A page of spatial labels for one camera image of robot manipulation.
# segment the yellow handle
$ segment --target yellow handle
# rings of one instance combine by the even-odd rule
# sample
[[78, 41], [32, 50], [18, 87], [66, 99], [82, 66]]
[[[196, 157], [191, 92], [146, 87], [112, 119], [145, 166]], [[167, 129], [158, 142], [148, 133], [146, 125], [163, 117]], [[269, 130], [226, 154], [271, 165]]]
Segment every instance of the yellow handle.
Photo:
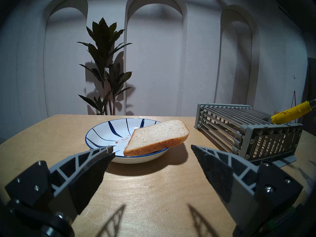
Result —
[[307, 114], [311, 110], [312, 109], [309, 105], [309, 102], [305, 101], [304, 103], [296, 105], [293, 108], [290, 108], [286, 111], [283, 111], [271, 116], [271, 121], [273, 124], [282, 124], [282, 123], [290, 122], [291, 120], [295, 120], [295, 119], [298, 119], [299, 117], [302, 117], [303, 115]]

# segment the metal toaster rack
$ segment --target metal toaster rack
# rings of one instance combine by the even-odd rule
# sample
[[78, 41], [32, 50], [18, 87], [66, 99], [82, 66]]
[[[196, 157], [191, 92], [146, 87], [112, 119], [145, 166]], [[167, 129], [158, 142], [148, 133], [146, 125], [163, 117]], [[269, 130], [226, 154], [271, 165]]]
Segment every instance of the metal toaster rack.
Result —
[[302, 124], [272, 124], [271, 116], [249, 105], [198, 104], [195, 128], [203, 130], [223, 150], [259, 165], [262, 159], [281, 167], [296, 160]]

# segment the bread slice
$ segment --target bread slice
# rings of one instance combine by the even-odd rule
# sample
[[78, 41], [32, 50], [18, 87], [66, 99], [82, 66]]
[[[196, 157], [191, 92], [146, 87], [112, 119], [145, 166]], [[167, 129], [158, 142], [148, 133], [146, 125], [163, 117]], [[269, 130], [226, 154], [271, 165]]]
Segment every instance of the bread slice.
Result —
[[164, 148], [182, 144], [189, 135], [180, 120], [168, 120], [155, 125], [135, 129], [123, 154], [141, 156]]

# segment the potted plant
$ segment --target potted plant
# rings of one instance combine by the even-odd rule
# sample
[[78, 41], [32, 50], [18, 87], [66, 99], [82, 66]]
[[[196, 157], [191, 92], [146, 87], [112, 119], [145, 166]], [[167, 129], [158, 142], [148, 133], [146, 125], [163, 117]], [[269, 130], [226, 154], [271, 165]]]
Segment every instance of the potted plant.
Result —
[[[94, 97], [94, 101], [87, 97], [83, 97], [81, 95], [79, 96], [92, 107], [96, 108], [100, 112], [99, 114], [102, 115], [107, 115], [107, 103], [109, 104], [110, 115], [115, 115], [116, 98], [120, 93], [130, 88], [128, 87], [120, 90], [124, 82], [132, 76], [132, 72], [120, 74], [120, 64], [117, 64], [116, 68], [114, 68], [110, 60], [110, 57], [114, 53], [131, 44], [127, 43], [122, 45], [123, 43], [121, 43], [116, 48], [113, 48], [116, 40], [124, 32], [124, 29], [115, 31], [116, 24], [117, 23], [113, 23], [110, 27], [108, 27], [104, 18], [102, 18], [99, 23], [92, 22], [92, 30], [87, 27], [87, 31], [90, 37], [95, 41], [96, 47], [91, 43], [78, 42], [88, 47], [87, 51], [90, 53], [97, 66], [97, 69], [90, 69], [87, 66], [80, 64], [89, 70], [98, 79], [98, 81], [101, 82], [103, 89], [103, 101], [101, 101], [101, 96], [99, 96], [98, 99]], [[104, 87], [105, 81], [107, 82], [107, 89], [109, 90], [107, 93], [105, 92]]]

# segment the white bowl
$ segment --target white bowl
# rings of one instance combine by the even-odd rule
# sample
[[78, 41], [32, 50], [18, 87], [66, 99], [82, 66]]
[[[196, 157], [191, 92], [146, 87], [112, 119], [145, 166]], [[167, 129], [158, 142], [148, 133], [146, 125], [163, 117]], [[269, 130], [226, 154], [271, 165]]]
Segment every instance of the white bowl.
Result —
[[85, 137], [86, 144], [91, 149], [113, 145], [115, 158], [113, 162], [122, 164], [143, 163], [158, 158], [169, 148], [156, 151], [143, 156], [124, 156], [123, 151], [127, 146], [135, 129], [160, 123], [156, 120], [141, 118], [125, 118], [103, 122], [91, 128]]

